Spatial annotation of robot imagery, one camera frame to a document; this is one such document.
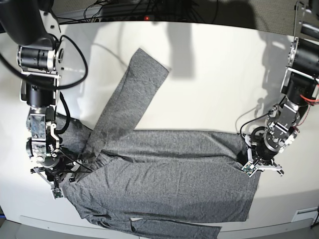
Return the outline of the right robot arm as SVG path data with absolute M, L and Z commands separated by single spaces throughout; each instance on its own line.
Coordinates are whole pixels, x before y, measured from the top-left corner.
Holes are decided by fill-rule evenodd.
M 80 129 L 71 118 L 62 90 L 79 85 L 61 84 L 65 45 L 71 38 L 62 34 L 51 0 L 3 0 L 0 3 L 0 27 L 18 45 L 14 67 L 1 62 L 21 78 L 20 100 L 30 107 L 26 128 L 30 137 L 26 151 L 37 166 L 31 169 L 50 186 L 55 198 L 63 196 L 65 185 L 76 174 L 89 172 L 76 150 L 65 147 L 64 136 Z

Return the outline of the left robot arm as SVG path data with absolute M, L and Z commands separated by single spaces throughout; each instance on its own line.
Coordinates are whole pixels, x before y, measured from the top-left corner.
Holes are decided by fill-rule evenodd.
M 259 117 L 264 125 L 240 134 L 247 148 L 247 162 L 241 170 L 249 177 L 266 170 L 284 174 L 274 157 L 295 141 L 310 107 L 319 103 L 317 44 L 294 35 L 280 92 L 282 100 Z

